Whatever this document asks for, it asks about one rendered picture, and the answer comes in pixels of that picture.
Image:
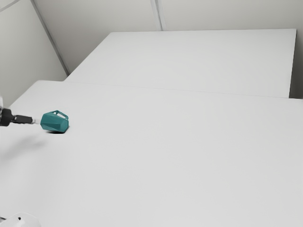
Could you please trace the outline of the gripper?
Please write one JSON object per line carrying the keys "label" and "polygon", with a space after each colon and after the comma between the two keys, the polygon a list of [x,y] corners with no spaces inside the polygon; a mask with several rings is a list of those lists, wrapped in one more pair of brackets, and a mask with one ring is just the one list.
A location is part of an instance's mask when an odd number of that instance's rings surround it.
{"label": "gripper", "polygon": [[0,114],[0,126],[9,126],[11,122],[18,124],[40,124],[40,119],[23,116],[13,115],[10,109],[3,108]]}

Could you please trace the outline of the teal faceted mug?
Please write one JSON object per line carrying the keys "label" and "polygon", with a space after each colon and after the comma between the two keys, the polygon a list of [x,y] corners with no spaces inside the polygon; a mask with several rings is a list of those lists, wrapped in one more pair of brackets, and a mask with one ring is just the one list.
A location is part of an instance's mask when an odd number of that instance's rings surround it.
{"label": "teal faceted mug", "polygon": [[65,133],[69,128],[69,117],[58,111],[43,114],[40,125],[44,130]]}

